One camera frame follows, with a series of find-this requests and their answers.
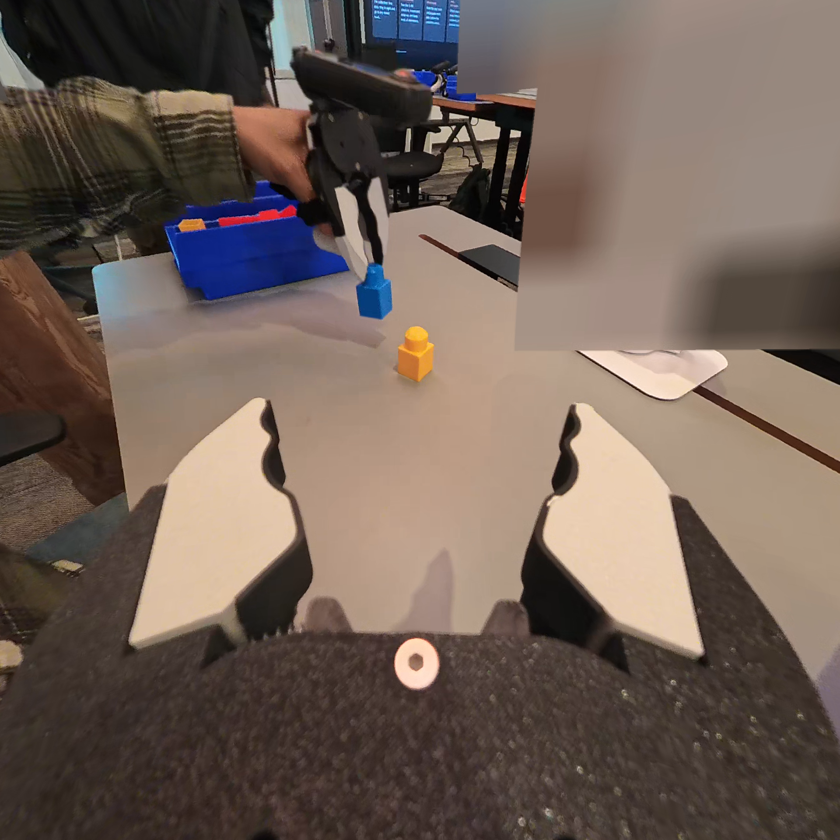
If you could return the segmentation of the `wooden pillar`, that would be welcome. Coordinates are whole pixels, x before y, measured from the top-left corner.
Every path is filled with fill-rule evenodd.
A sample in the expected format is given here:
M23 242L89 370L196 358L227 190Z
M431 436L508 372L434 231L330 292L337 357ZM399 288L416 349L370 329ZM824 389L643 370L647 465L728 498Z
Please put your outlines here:
M1 260L1 401L63 418L65 439L43 457L92 506L123 494L102 348L24 251Z

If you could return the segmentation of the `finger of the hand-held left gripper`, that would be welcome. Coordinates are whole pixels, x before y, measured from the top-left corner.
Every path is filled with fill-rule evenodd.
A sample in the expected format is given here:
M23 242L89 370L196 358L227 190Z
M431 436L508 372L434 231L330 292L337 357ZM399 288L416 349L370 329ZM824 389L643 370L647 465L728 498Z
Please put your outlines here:
M366 277L371 264L371 245L366 237L364 220L357 199L347 186L335 189L338 219L343 234L334 236L339 254L356 277Z
M371 262L379 266L384 263L390 233L388 197L386 182L379 175L371 178L364 199L364 228Z

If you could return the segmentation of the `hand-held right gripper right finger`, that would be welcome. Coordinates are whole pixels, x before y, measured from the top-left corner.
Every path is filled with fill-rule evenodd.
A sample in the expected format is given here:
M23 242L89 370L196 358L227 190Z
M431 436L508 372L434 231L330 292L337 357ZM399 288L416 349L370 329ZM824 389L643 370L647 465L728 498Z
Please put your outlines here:
M706 647L673 501L629 440L591 405L572 404L521 565L531 633L615 664L627 637L700 662Z

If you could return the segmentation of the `black office stool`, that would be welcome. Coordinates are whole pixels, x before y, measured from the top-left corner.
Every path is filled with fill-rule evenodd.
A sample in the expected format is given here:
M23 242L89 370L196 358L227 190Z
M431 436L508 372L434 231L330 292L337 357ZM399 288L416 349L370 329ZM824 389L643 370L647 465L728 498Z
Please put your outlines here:
M445 153L406 150L408 130L392 121L383 121L374 128L383 159L387 188L391 195L391 211L418 208L421 183L441 172Z

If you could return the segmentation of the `wall display screen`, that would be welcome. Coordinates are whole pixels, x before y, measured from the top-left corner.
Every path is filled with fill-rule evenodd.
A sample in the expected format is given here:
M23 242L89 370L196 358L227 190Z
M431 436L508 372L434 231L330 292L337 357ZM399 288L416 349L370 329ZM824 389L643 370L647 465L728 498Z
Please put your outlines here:
M460 1L363 1L368 40L456 46Z

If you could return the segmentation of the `blue plastic bin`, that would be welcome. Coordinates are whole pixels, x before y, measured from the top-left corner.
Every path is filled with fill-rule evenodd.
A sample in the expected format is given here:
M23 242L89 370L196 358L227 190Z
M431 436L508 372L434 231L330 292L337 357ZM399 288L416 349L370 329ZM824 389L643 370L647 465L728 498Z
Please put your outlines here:
M298 207L298 202L278 193L267 181L259 181L250 202L187 206L183 216L164 225L184 287L206 300L216 300L347 271L340 255L315 244L313 230L298 216L191 233L176 229L186 217L215 219L289 205Z

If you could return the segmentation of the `person's left hand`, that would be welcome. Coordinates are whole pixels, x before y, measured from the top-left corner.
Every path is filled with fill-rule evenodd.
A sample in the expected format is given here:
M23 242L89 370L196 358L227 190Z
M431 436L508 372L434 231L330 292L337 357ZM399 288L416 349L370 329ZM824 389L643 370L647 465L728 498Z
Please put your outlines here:
M285 187L300 203L316 193L307 172L310 113L285 108L234 107L238 149L245 167Z

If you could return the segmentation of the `orange toy block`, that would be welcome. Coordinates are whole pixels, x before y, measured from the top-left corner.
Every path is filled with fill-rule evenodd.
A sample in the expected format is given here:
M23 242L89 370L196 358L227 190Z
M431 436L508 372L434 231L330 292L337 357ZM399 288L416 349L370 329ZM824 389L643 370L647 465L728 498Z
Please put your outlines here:
M409 328L397 350L397 372L413 382L422 379L434 368L434 344L420 326Z

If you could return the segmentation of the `white document stand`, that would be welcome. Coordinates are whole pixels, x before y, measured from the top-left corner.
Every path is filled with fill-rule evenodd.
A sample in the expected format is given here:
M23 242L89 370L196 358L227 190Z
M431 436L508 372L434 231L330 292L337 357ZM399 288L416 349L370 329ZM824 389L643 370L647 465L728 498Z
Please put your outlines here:
M727 358L716 350L578 353L635 390L661 402L680 399L728 367Z

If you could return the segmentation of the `brown background table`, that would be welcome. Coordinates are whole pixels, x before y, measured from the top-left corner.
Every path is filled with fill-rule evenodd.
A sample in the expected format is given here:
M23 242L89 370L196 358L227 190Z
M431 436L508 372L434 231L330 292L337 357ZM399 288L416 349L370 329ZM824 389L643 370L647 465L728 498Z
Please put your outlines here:
M450 114L491 121L499 129L496 156L481 223L520 239L524 211L521 198L527 181L535 98L521 93L479 94L474 101L433 96L433 105Z

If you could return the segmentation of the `blue toy block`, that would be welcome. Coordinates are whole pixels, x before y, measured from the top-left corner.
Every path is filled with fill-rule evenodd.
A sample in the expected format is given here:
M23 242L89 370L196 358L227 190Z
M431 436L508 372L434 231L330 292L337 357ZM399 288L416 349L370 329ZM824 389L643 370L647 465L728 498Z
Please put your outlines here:
M383 320L392 311L392 283L385 277L381 264L367 266L355 293L359 314L365 319Z

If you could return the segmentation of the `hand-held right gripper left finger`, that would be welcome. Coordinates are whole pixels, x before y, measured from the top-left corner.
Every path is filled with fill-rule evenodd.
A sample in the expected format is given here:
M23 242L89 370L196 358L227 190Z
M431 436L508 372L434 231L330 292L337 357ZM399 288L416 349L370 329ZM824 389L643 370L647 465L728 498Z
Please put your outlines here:
M254 398L185 455L164 486L128 643L198 631L241 647L293 630L312 584L271 401Z

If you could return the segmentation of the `pile of colourful toy blocks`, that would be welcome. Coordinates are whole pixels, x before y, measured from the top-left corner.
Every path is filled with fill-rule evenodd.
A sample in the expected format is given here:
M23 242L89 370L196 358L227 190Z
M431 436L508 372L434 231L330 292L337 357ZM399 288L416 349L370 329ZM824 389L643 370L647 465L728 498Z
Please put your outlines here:
M273 222L290 217L296 217L298 209L294 205L285 206L281 209L275 207L258 211L254 214L240 216L225 216L215 219L202 219L200 217L186 217L176 224L176 229L183 233L191 233L209 228L226 228L262 222Z

